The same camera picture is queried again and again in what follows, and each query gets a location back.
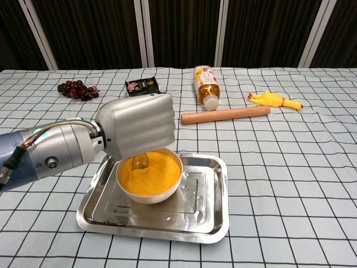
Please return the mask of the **wooden rolling pin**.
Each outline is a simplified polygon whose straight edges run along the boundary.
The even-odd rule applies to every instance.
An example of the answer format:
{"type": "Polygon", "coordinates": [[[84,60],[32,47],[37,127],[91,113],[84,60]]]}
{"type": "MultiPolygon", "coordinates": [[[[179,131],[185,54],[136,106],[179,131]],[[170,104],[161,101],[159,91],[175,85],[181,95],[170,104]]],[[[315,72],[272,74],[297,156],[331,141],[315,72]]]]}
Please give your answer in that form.
{"type": "Polygon", "coordinates": [[[207,111],[181,115],[181,123],[189,125],[193,123],[205,123],[222,121],[227,119],[240,119],[247,117],[265,116],[270,114],[271,109],[266,106],[226,109],[219,111],[207,111]]]}

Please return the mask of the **clear plastic spoon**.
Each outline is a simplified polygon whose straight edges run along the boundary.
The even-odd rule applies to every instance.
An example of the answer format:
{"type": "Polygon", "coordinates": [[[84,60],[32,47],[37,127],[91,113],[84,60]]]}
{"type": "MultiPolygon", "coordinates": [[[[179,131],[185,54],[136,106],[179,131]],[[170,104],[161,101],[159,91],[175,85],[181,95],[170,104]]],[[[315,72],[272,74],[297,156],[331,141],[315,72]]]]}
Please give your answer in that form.
{"type": "Polygon", "coordinates": [[[132,157],[132,170],[145,169],[149,166],[149,158],[146,153],[132,157]]]}

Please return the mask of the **white black checked tablecloth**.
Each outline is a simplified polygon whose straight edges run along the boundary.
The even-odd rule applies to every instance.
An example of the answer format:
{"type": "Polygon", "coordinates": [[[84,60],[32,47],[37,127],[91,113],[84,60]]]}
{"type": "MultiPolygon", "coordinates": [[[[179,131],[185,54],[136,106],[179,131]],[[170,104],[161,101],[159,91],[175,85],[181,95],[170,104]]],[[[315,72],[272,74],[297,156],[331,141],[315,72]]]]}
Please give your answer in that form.
{"type": "Polygon", "coordinates": [[[0,134],[59,119],[93,119],[154,76],[173,97],[176,152],[220,157],[228,168],[229,233],[198,245],[85,232],[76,210],[103,158],[0,194],[0,268],[357,268],[357,68],[215,68],[220,108],[249,93],[303,104],[265,117],[184,126],[202,110],[192,69],[0,71],[0,134]],[[57,91],[81,80],[98,98],[57,91]]]}

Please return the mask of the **yellow rubber chicken toy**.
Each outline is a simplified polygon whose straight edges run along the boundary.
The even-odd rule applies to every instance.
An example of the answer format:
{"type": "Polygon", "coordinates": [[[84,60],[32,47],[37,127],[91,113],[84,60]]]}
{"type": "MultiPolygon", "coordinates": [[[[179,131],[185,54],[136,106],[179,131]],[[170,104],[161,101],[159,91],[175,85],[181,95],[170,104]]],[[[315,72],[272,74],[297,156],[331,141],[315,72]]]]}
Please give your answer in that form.
{"type": "Polygon", "coordinates": [[[290,100],[288,98],[284,98],[278,94],[274,94],[271,92],[265,92],[261,95],[255,95],[255,94],[249,93],[248,100],[252,103],[262,105],[262,106],[290,107],[290,108],[293,108],[296,110],[303,108],[303,104],[301,104],[300,102],[290,100]]]}

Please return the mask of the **black luncheon meat tin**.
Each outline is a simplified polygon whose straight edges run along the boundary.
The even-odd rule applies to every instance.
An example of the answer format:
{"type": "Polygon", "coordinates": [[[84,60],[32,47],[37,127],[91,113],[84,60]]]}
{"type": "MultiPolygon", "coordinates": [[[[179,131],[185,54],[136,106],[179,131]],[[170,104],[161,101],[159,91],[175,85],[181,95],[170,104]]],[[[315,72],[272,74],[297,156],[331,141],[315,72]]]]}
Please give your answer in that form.
{"type": "Polygon", "coordinates": [[[128,97],[136,97],[146,94],[161,94],[156,78],[138,79],[126,82],[128,97]]]}

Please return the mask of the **cream round bowl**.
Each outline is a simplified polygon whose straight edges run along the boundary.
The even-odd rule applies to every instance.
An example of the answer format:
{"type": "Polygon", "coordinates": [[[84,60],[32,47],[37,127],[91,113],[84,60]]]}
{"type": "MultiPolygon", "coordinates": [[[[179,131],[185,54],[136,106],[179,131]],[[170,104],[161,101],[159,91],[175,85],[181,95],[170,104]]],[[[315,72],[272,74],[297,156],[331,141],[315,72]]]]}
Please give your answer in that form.
{"type": "MultiPolygon", "coordinates": [[[[182,161],[179,158],[179,156],[176,153],[174,153],[173,151],[171,151],[171,150],[169,150],[167,148],[158,149],[156,151],[164,153],[164,154],[168,154],[169,156],[173,157],[176,160],[176,162],[180,165],[181,177],[182,177],[183,164],[182,164],[182,161]]],[[[126,191],[123,188],[123,186],[121,186],[121,184],[120,184],[120,182],[118,180],[119,172],[121,171],[122,166],[123,166],[123,164],[124,164],[124,162],[126,160],[128,160],[128,159],[124,159],[124,160],[120,161],[119,164],[118,164],[118,167],[117,167],[117,182],[118,182],[118,185],[120,186],[120,188],[125,192],[125,194],[128,197],[130,197],[132,200],[136,201],[136,202],[143,203],[143,204],[155,204],[155,203],[162,202],[162,201],[166,200],[167,198],[169,198],[176,191],[176,189],[180,185],[181,177],[179,178],[178,182],[172,188],[170,188],[169,190],[167,190],[167,191],[165,191],[165,192],[163,192],[161,194],[149,195],[149,196],[134,195],[134,194],[126,191]]]]}

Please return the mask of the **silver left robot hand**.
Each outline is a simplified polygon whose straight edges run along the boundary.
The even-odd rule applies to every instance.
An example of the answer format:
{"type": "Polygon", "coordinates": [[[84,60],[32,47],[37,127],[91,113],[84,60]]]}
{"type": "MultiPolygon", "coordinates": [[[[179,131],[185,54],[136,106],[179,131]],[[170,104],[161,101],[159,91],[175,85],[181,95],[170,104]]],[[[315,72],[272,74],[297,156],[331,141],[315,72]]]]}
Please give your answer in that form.
{"type": "Polygon", "coordinates": [[[95,122],[104,133],[104,152],[126,159],[175,141],[175,112],[167,93],[120,98],[104,104],[95,122]]]}

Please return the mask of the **amber tea bottle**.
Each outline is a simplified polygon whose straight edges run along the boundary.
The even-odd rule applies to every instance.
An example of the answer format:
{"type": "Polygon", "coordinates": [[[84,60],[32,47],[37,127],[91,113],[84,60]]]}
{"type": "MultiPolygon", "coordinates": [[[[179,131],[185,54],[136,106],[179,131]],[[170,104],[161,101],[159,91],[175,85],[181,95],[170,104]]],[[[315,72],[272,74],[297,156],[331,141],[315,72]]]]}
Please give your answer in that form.
{"type": "Polygon", "coordinates": [[[200,65],[194,68],[194,87],[199,103],[208,111],[219,106],[220,88],[212,68],[200,65]]]}

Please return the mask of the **rectangular steel tray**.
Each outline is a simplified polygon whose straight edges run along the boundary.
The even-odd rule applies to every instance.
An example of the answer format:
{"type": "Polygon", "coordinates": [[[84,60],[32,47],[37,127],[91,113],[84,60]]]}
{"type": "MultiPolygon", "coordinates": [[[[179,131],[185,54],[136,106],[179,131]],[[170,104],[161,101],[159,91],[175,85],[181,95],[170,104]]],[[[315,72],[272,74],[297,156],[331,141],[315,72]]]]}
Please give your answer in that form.
{"type": "Polygon", "coordinates": [[[106,156],[76,213],[88,231],[193,243],[215,243],[229,229],[228,178],[224,161],[203,154],[179,153],[183,176],[165,201],[141,204],[117,182],[123,161],[106,156]]]}

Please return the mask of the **dark red grape bunch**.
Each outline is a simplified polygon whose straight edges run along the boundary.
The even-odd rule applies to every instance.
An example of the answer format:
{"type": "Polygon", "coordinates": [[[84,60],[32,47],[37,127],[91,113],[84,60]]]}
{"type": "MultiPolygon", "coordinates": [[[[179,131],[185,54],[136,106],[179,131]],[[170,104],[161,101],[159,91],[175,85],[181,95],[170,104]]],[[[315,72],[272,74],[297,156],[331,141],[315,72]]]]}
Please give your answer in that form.
{"type": "Polygon", "coordinates": [[[81,80],[67,80],[57,86],[57,91],[63,96],[75,100],[90,101],[99,97],[99,90],[96,86],[87,87],[81,80]]]}

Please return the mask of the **dark folding screen white frames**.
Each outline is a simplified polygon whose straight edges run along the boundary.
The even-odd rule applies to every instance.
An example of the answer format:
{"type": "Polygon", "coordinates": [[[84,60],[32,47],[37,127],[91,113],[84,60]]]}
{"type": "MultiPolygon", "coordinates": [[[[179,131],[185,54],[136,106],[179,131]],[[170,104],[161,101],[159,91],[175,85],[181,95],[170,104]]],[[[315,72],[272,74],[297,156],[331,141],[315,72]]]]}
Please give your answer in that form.
{"type": "MultiPolygon", "coordinates": [[[[157,67],[214,64],[223,0],[148,0],[157,67]]],[[[134,0],[32,0],[59,69],[142,66],[134,0]]],[[[228,0],[222,66],[296,67],[322,0],[228,0]]],[[[357,68],[357,0],[337,0],[313,68],[357,68]]],[[[0,71],[46,70],[18,0],[0,0],[0,71]]]]}

